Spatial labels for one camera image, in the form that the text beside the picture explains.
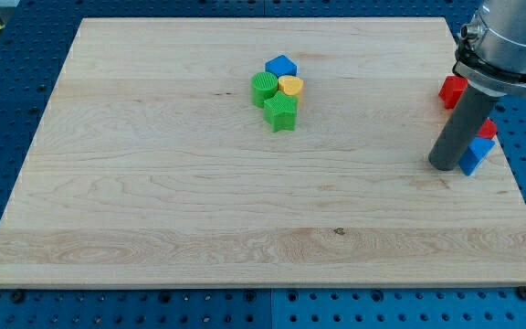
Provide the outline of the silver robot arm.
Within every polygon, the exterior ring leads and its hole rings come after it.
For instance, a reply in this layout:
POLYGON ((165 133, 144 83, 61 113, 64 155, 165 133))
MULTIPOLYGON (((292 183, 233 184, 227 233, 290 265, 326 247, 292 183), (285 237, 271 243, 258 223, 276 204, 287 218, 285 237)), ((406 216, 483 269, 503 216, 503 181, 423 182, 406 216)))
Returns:
POLYGON ((526 99, 526 0, 483 0, 458 34, 454 73, 526 99))

